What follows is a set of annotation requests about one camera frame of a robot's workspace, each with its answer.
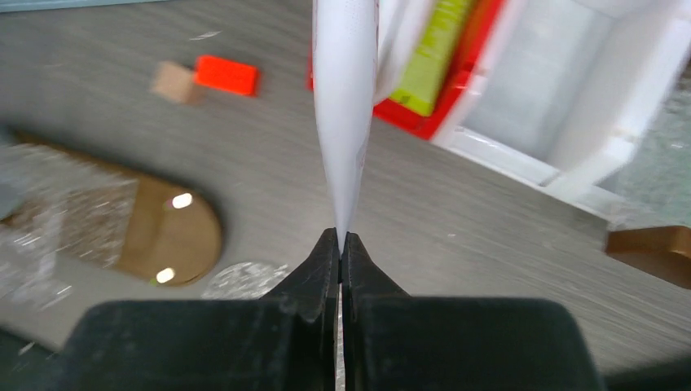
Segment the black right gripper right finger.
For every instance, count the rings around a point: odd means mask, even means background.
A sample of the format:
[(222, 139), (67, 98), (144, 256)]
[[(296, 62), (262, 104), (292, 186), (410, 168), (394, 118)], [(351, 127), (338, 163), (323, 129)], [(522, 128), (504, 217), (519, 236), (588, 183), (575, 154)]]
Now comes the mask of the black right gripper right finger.
[(348, 234), (341, 259), (348, 390), (602, 390), (572, 314), (521, 297), (420, 297)]

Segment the white toothpaste tube red cap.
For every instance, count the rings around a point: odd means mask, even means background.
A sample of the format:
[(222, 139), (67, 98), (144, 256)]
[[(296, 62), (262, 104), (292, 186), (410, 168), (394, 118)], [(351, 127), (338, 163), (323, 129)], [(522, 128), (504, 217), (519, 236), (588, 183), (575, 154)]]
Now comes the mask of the white toothpaste tube red cap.
[(378, 3), (313, 3), (315, 119), (339, 242), (356, 210), (374, 106)]

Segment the clear textured acrylic holder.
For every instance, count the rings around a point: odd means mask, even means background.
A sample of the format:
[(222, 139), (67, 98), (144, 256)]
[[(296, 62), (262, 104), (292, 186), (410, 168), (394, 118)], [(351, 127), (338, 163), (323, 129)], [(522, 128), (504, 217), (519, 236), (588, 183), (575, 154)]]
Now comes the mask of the clear textured acrylic holder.
[(70, 286), (58, 260), (119, 260), (138, 182), (31, 144), (1, 148), (1, 297), (43, 309)]

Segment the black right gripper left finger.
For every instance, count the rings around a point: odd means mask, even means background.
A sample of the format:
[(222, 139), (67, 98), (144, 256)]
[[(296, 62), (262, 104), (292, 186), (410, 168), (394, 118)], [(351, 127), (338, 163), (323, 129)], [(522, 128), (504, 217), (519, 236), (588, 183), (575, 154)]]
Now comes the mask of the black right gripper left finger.
[(87, 310), (59, 355), (57, 390), (332, 390), (338, 246), (252, 300), (110, 301)]

